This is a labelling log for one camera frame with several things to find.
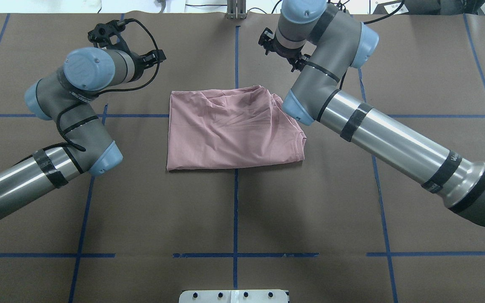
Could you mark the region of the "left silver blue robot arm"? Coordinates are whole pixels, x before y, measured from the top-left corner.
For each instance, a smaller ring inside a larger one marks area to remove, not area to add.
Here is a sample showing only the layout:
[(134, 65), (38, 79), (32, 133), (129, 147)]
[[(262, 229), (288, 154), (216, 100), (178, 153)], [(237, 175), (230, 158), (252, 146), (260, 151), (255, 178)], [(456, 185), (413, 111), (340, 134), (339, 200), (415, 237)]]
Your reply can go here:
[(79, 48), (54, 73), (35, 82), (25, 103), (39, 119), (52, 121), (60, 142), (35, 150), (0, 173), (0, 220), (74, 178), (99, 176), (123, 161), (115, 140), (91, 102), (112, 86), (137, 80), (165, 60), (163, 50)]

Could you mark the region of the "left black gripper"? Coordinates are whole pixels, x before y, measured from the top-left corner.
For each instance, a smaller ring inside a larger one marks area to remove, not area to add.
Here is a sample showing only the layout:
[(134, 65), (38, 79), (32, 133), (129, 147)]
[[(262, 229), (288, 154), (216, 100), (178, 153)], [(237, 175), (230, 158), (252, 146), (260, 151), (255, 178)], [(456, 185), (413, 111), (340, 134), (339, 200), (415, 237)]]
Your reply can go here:
[(131, 81), (137, 81), (142, 77), (145, 67), (152, 67), (156, 64), (166, 61), (164, 51), (162, 49), (151, 50), (150, 52), (140, 55), (131, 51), (131, 59), (135, 67)]

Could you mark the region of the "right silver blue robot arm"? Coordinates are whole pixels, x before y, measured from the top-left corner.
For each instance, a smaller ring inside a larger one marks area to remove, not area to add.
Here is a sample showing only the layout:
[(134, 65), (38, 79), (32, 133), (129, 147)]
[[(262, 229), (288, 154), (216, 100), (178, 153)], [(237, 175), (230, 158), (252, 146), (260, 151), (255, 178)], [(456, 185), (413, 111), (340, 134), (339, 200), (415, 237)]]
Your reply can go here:
[(371, 27), (325, 0), (284, 0), (277, 29), (264, 29), (258, 41), (300, 71), (284, 98), (286, 114), (307, 126), (321, 123), (485, 227), (485, 162), (463, 158), (339, 88), (378, 43)]

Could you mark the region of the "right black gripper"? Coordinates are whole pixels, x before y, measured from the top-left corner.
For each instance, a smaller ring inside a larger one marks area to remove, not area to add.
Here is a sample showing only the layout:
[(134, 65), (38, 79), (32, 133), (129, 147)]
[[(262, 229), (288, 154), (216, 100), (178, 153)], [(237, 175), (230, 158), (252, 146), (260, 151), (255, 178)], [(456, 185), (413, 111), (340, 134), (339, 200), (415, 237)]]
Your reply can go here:
[(304, 42), (281, 44), (281, 42), (273, 42), (273, 49), (281, 57), (288, 60), (297, 60), (301, 55), (301, 50)]

